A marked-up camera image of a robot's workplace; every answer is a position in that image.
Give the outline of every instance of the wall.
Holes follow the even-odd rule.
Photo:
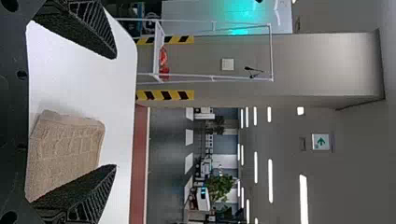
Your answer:
[[[164,1],[162,18],[186,21],[233,21],[271,23],[275,34],[291,34],[291,1],[266,0],[181,0]],[[242,24],[218,23],[217,29],[247,27]],[[268,34],[266,28],[212,31],[210,22],[163,22],[167,34],[195,35],[258,35]]]
[[[300,17],[300,33],[370,32],[380,26],[380,9],[381,0],[304,0],[292,5],[292,17],[294,25]]]
[[[167,49],[172,73],[247,77],[245,66],[269,69],[268,38],[264,35],[196,37],[193,45],[168,45]],[[152,71],[151,51],[147,46],[138,48],[139,72]],[[234,71],[220,71],[221,58],[234,58]],[[376,33],[275,35],[275,82],[183,83],[138,88],[195,90],[194,101],[145,105],[340,108],[382,97],[380,60]]]
[[[261,223],[299,224],[299,174],[308,178],[310,223],[388,223],[387,112],[381,104],[335,112],[273,108],[267,123],[241,132],[245,146],[242,186],[251,201],[251,219]],[[311,133],[334,133],[333,153],[301,152],[299,138],[312,146]],[[259,155],[259,184],[253,182],[253,152]],[[267,161],[274,162],[274,204],[268,203]]]
[[[305,12],[312,15],[311,31],[380,27],[387,101],[339,112],[308,109],[306,116],[299,118],[294,116],[294,109],[275,108],[272,124],[266,123],[266,115],[260,112],[259,127],[247,131],[255,134],[245,133],[244,138],[247,142],[262,139],[245,149],[250,162],[253,148],[260,151],[263,172],[256,187],[252,184],[252,167],[243,171],[248,197],[258,195],[250,206],[252,215],[258,216],[260,223],[300,223],[298,174],[305,173],[310,223],[395,223],[396,153],[391,137],[396,133],[396,2],[326,1],[327,11],[317,8],[319,3],[314,2],[319,1],[298,3],[306,3]],[[313,131],[335,133],[333,154],[298,151],[296,138]],[[275,166],[275,203],[271,206],[266,187],[269,157]]]

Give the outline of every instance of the potted plant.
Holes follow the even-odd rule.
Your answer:
[[[210,202],[213,204],[216,201],[221,200],[225,203],[227,201],[227,194],[231,191],[233,184],[234,180],[231,175],[210,176],[206,180]]]

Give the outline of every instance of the small white box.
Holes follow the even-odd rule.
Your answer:
[[[233,59],[221,59],[222,71],[233,71]]]

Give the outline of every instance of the metal frame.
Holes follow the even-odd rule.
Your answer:
[[[160,79],[160,73],[156,72],[155,69],[153,69],[152,73],[137,73],[139,76],[149,76],[153,77],[157,80],[157,82],[139,82],[136,83],[136,85],[161,85],[161,84],[182,84],[182,83],[207,83],[207,82],[253,82],[253,81],[271,81],[274,82],[274,51],[273,51],[273,31],[272,31],[272,26],[271,23],[253,23],[253,22],[235,22],[235,21],[184,21],[184,20],[158,20],[158,19],[137,19],[137,18],[116,18],[117,21],[153,21],[156,23],[156,33],[159,31],[157,30],[157,26],[160,26],[160,22],[199,22],[199,23],[211,23],[212,24],[212,30],[211,32],[216,32],[216,31],[227,31],[227,30],[237,30],[237,29],[253,29],[253,28],[260,28],[260,27],[267,27],[269,34],[269,45],[270,45],[270,50],[269,50],[269,56],[270,56],[270,69],[267,72],[264,72],[265,75],[268,75],[269,77],[239,77],[239,76],[211,76],[211,75],[198,75],[198,74],[166,74],[169,77],[205,77],[208,78],[208,80],[191,80],[191,81],[162,81]],[[217,24],[219,23],[224,23],[224,24],[242,24],[246,25],[244,27],[234,27],[234,28],[226,28],[226,29],[217,29]],[[189,35],[195,35],[199,34],[202,32],[208,32],[208,31],[199,31],[193,34]],[[154,34],[155,40],[154,40],[154,45],[158,43],[157,39],[157,34]],[[156,57],[158,55],[155,54],[156,47],[154,47],[154,58],[153,58],[153,63],[154,63],[154,68],[155,64],[158,63],[159,59]]]
[[[8,10],[5,2],[14,4],[16,10]],[[29,140],[26,26],[44,3],[45,0],[0,3],[0,219],[12,213],[18,223],[44,224],[24,194]]]

